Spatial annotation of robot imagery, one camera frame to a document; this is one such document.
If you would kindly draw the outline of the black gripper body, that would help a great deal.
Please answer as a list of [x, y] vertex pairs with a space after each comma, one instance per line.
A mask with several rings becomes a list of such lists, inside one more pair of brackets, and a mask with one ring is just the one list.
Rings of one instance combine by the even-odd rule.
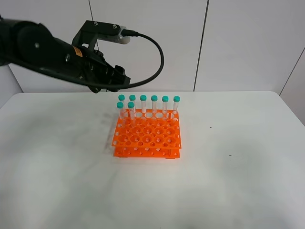
[[103, 53], [98, 50], [81, 49], [86, 60], [86, 81], [105, 85], [129, 85], [130, 77], [126, 76], [125, 69], [115, 65], [112, 67], [106, 62]]

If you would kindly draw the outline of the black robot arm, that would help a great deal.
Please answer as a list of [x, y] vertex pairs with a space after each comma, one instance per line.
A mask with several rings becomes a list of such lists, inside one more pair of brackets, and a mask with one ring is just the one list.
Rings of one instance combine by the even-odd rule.
[[1, 18], [0, 63], [85, 85], [94, 93], [116, 92], [116, 86], [128, 86], [130, 78], [124, 68], [107, 63], [95, 44], [98, 40], [127, 44], [130, 39], [121, 31], [119, 25], [86, 21], [69, 44], [41, 23]]

